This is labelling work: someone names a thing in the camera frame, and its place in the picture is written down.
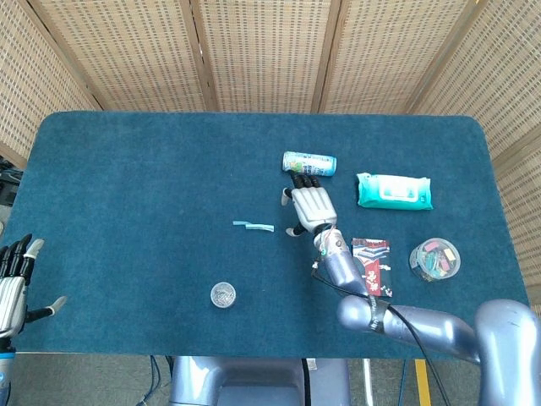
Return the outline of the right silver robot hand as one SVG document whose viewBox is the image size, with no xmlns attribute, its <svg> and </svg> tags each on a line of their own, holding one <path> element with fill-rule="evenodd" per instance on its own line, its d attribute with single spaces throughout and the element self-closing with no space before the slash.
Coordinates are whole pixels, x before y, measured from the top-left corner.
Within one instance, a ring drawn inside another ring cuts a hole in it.
<svg viewBox="0 0 541 406">
<path fill-rule="evenodd" d="M 298 224 L 286 230 L 287 235 L 298 237 L 302 233 L 319 235 L 336 225 L 337 214 L 326 189 L 320 185 L 314 175 L 287 170 L 293 187 L 284 188 L 281 193 L 281 205 L 289 202 L 298 216 Z"/>
</svg>

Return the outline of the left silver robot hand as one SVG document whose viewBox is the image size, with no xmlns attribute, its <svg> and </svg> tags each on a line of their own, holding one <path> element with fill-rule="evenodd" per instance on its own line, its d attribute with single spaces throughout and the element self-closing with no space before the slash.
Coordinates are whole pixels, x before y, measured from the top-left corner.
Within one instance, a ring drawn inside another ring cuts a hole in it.
<svg viewBox="0 0 541 406">
<path fill-rule="evenodd" d="M 26 324 L 56 315 L 68 300 L 66 296 L 60 296 L 44 308 L 28 310 L 28 288 L 44 243 L 44 239 L 32 239 L 30 233 L 1 248 L 2 342 L 19 335 Z"/>
</svg>

